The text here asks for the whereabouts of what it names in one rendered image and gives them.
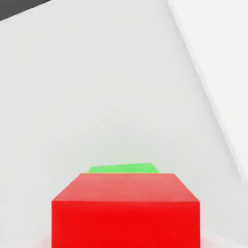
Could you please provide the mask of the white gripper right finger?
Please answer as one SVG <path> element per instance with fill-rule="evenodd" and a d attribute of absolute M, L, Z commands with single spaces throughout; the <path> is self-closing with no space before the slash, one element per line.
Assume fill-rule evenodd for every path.
<path fill-rule="evenodd" d="M 201 232 L 201 248 L 215 248 L 213 236 L 208 232 Z"/>

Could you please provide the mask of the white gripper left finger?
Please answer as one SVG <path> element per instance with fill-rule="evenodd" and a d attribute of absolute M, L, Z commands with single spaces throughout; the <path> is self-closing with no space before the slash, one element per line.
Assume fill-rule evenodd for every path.
<path fill-rule="evenodd" d="M 51 234 L 44 236 L 39 241 L 39 248 L 51 248 Z"/>

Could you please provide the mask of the small red cube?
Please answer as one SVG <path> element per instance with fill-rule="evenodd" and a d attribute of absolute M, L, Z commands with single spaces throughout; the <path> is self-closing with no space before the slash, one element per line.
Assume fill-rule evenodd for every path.
<path fill-rule="evenodd" d="M 200 202 L 174 174 L 82 173 L 51 210 L 51 248 L 201 248 Z"/>

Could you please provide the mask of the small green cube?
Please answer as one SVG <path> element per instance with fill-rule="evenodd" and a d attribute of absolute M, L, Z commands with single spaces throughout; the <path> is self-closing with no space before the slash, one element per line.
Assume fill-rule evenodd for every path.
<path fill-rule="evenodd" d="M 88 173 L 159 173 L 159 171 L 152 163 L 134 163 L 93 166 Z"/>

